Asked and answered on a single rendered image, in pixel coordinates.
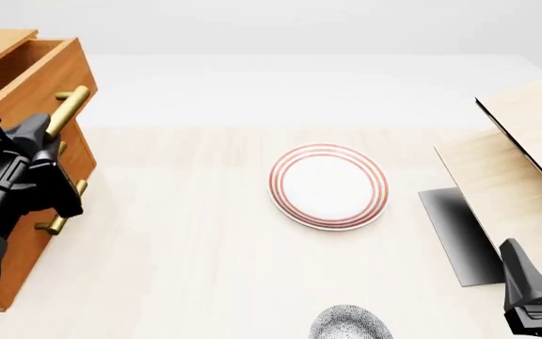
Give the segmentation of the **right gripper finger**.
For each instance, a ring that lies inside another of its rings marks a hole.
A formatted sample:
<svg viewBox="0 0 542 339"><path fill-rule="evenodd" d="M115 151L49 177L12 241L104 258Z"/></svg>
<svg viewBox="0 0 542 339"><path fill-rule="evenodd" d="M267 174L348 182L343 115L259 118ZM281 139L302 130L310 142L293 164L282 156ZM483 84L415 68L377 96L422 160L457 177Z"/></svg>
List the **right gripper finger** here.
<svg viewBox="0 0 542 339"><path fill-rule="evenodd" d="M506 239L499 249L505 282L503 309L542 313L542 274L516 239Z"/></svg>

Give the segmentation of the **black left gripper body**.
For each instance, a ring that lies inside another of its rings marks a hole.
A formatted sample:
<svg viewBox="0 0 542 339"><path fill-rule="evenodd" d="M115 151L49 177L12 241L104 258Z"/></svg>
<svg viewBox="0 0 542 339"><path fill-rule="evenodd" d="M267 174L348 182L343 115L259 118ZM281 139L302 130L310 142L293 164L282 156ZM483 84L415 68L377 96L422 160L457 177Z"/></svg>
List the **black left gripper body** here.
<svg viewBox="0 0 542 339"><path fill-rule="evenodd" d="M59 163L55 149L43 149L31 160L14 157L0 176L0 189L23 215L49 208L63 218L83 214L80 194Z"/></svg>

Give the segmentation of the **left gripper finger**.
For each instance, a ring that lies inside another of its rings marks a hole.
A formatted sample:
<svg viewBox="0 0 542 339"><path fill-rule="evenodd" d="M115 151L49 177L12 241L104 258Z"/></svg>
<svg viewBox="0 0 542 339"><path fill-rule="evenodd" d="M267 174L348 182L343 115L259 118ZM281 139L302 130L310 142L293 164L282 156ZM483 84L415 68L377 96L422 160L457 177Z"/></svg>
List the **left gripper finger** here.
<svg viewBox="0 0 542 339"><path fill-rule="evenodd" d="M50 122L48 114L34 114L22 123L7 129L5 134L23 155L35 155L41 151L58 155L60 137L49 137L46 134Z"/></svg>

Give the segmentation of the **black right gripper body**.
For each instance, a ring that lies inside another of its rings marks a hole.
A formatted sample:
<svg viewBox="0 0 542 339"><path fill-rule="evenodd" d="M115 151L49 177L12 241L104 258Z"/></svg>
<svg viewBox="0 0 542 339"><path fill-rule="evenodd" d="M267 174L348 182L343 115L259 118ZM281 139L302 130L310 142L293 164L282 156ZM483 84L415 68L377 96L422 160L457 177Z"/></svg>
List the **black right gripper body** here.
<svg viewBox="0 0 542 339"><path fill-rule="evenodd" d="M527 307L503 307L504 317L514 335L542 338L542 307L529 311Z"/></svg>

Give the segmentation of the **long brass drawer handle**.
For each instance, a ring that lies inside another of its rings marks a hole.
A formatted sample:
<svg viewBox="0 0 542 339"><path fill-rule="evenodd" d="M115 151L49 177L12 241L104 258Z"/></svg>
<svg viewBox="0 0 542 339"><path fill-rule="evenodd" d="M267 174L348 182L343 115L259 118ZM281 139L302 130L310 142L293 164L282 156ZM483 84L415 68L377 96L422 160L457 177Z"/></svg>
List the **long brass drawer handle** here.
<svg viewBox="0 0 542 339"><path fill-rule="evenodd" d="M46 129L48 138L54 139L61 132L88 100L89 96L90 89L85 86L79 86L72 91L56 93L55 97L58 101L61 101L61 104L50 116L51 120Z"/></svg>

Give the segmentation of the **wooden cabinet drawer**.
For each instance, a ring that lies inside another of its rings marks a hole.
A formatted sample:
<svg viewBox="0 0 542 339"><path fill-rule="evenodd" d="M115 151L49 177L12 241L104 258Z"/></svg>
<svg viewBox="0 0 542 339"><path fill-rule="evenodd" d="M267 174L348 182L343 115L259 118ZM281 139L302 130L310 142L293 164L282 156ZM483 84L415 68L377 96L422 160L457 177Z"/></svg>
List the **wooden cabinet drawer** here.
<svg viewBox="0 0 542 339"><path fill-rule="evenodd" d="M36 113L61 105L59 92L97 85L79 39L33 39L0 58L0 118L10 128Z"/></svg>

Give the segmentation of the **grey patterned bowl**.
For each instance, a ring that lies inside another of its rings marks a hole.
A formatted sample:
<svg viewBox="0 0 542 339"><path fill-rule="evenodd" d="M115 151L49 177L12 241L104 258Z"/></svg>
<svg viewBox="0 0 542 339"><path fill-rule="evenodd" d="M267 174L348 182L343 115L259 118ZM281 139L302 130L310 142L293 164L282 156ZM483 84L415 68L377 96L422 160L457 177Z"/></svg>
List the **grey patterned bowl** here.
<svg viewBox="0 0 542 339"><path fill-rule="evenodd" d="M312 321L308 339L393 339L376 315L350 304L327 308Z"/></svg>

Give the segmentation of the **white plate with red rings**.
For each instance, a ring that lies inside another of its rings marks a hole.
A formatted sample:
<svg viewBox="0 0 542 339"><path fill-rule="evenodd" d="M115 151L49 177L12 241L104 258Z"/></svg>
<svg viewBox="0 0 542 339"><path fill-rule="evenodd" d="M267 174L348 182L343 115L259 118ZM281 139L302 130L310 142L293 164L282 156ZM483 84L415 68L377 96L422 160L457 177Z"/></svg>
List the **white plate with red rings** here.
<svg viewBox="0 0 542 339"><path fill-rule="evenodd" d="M387 173L369 155L331 143L298 146L269 171L267 191L288 218L324 231L369 225L390 202Z"/></svg>

